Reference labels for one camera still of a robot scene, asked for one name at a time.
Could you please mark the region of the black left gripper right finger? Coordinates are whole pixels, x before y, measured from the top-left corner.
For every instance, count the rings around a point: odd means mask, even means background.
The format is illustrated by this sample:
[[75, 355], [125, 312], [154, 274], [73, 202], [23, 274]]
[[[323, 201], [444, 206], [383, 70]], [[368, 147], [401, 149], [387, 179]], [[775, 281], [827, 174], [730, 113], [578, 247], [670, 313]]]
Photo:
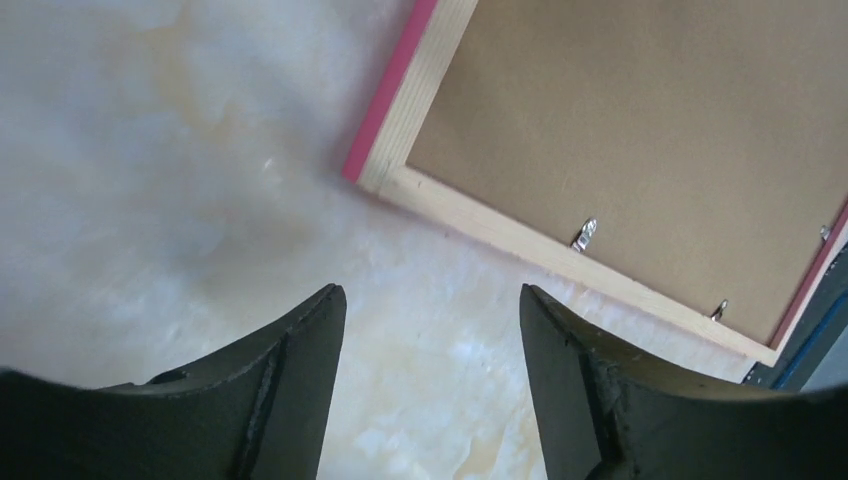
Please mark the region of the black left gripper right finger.
[[524, 285], [520, 329], [551, 479], [843, 479], [847, 390], [704, 375]]

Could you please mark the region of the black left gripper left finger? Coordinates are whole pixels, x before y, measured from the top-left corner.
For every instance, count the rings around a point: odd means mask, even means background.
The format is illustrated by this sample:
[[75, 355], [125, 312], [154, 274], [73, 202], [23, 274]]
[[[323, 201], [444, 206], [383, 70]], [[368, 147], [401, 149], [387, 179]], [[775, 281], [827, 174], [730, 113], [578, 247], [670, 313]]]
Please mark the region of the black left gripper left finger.
[[346, 295], [330, 284], [265, 327], [144, 384], [85, 389], [1, 371], [5, 479], [312, 479]]

